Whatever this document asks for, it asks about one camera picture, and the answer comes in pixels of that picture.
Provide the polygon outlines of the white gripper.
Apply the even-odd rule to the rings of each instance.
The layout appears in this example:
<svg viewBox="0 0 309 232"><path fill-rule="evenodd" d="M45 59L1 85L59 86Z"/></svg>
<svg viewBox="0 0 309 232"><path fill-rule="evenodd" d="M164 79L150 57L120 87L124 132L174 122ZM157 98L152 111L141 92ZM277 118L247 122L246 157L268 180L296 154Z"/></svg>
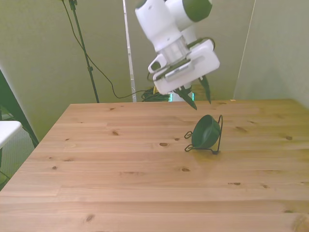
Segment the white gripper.
<svg viewBox="0 0 309 232"><path fill-rule="evenodd" d="M178 94L193 109L197 110L194 100L189 96L192 88L184 86L199 79L205 90L206 98L211 104L211 91L206 75L218 69L219 59L214 52L211 40L194 46L187 58L175 64L173 67L164 68L153 76L154 85L161 94L171 91Z"/></svg>

